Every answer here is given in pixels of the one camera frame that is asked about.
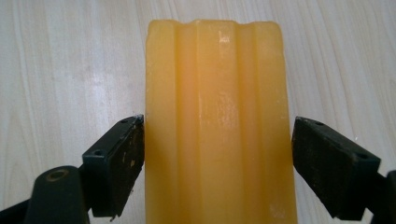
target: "table surface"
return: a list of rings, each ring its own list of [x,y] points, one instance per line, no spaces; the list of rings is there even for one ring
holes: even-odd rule
[[[290,127],[327,123],[396,169],[396,1],[1,1],[0,209],[35,178],[145,110],[145,40],[154,19],[276,21]],[[339,223],[295,173],[299,223]],[[114,223],[145,223],[144,172]],[[365,213],[363,223],[370,221]],[[91,218],[108,223],[109,218]]]

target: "wooden surface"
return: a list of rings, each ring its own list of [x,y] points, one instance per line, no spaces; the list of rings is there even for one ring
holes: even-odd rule
[[[290,127],[318,119],[396,169],[396,1],[0,2],[0,209],[116,121],[144,113],[154,19],[276,21],[285,43]],[[339,223],[295,175],[299,223]],[[144,173],[121,218],[145,223]],[[366,212],[363,223],[370,220]],[[109,218],[92,218],[108,223]]]

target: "orange translucent bar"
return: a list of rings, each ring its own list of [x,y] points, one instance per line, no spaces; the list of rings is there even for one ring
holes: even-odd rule
[[[147,223],[296,223],[278,25],[152,21],[146,51]]]

